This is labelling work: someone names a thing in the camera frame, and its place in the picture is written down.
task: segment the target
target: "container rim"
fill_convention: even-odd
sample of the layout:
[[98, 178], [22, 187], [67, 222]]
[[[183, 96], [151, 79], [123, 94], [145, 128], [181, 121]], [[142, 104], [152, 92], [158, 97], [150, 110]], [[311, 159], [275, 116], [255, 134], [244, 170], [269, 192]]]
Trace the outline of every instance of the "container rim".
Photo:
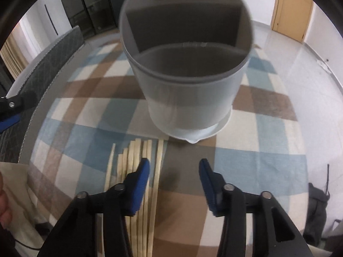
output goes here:
[[246, 6], [244, 0], [241, 0], [243, 3], [243, 7], [245, 8], [245, 10], [247, 11], [247, 14], [249, 16], [249, 23], [250, 23], [250, 29], [251, 29], [251, 38], [252, 38], [252, 42], [250, 43], [250, 47], [248, 50], [248, 53], [246, 55], [246, 57], [243, 59], [243, 61], [241, 61], [241, 63], [239, 65], [237, 65], [236, 67], [227, 70], [223, 73], [219, 73], [219, 74], [214, 74], [214, 75], [207, 75], [207, 76], [199, 76], [199, 77], [184, 77], [184, 76], [172, 76], [172, 75], [166, 75], [163, 73], [159, 73], [156, 72], [154, 70], [148, 69], [147, 67], [143, 66], [142, 64], [140, 64], [138, 61], [136, 61], [131, 54], [128, 52], [125, 42], [123, 40], [123, 35], [121, 33], [121, 28], [123, 27], [122, 23], [123, 23], [123, 12], [124, 9], [126, 8], [129, 0], [124, 0], [124, 3], [121, 7], [120, 10], [120, 15], [119, 15], [119, 32], [120, 32], [120, 41], [122, 43], [123, 46], [123, 50], [129, 60], [129, 63], [134, 64], [137, 68], [139, 68], [142, 72], [144, 72], [145, 74], [155, 78], [155, 79], [159, 79], [161, 81], [164, 82], [169, 82], [169, 83], [176, 83], [176, 84], [204, 84], [204, 83], [211, 83], [211, 82], [216, 82], [216, 81], [220, 81], [223, 80], [225, 78], [229, 78], [230, 76], [234, 76], [237, 71], [239, 71], [246, 63], [247, 61], [250, 59], [250, 54], [253, 48], [253, 39], [254, 39], [254, 33], [253, 33], [253, 28], [252, 28], [252, 24], [251, 24], [251, 14], [248, 10], [248, 7]]

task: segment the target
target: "checkered tablecloth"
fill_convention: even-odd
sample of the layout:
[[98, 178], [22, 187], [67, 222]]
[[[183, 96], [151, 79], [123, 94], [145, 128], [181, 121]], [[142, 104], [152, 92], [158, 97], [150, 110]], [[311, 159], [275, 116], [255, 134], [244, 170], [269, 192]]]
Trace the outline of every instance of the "checkered tablecloth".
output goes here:
[[[208, 210], [198, 175], [202, 158], [245, 192], [272, 192], [304, 229], [308, 182], [301, 131], [280, 77], [260, 48], [254, 48], [227, 126], [193, 145], [155, 127], [120, 43], [96, 49], [66, 82], [42, 125], [29, 169], [34, 204], [54, 224], [75, 194], [103, 191], [113, 143], [115, 180], [117, 154], [137, 137], [153, 140], [153, 159], [158, 138], [166, 140], [154, 257], [217, 254], [223, 218]], [[251, 227], [248, 216], [248, 244]]]

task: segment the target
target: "curtain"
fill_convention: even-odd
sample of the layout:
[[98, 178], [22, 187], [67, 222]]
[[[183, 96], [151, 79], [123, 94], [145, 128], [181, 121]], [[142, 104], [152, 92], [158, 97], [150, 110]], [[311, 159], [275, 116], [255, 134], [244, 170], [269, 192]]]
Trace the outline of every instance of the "curtain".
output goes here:
[[2, 49], [0, 50], [0, 56], [6, 64], [8, 70], [14, 79], [24, 70], [29, 64], [27, 59], [23, 56], [13, 33], [9, 35]]

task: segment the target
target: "white cylindrical container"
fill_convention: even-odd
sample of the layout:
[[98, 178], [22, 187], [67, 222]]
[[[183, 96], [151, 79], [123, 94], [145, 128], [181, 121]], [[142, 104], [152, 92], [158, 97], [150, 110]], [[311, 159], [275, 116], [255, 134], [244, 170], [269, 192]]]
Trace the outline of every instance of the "white cylindrical container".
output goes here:
[[253, 39], [242, 0], [125, 0], [120, 33], [160, 130], [195, 143], [226, 125]]

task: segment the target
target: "chair backrest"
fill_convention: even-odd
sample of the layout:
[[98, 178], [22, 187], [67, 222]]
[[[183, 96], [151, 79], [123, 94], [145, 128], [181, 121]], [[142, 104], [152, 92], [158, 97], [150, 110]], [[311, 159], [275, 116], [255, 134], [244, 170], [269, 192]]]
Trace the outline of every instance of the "chair backrest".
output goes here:
[[[7, 98], [34, 91], [39, 102], [61, 68], [84, 45], [80, 28], [74, 27], [56, 39], [20, 73]], [[35, 108], [25, 110], [19, 123], [0, 135], [0, 161], [18, 162], [25, 133]]]

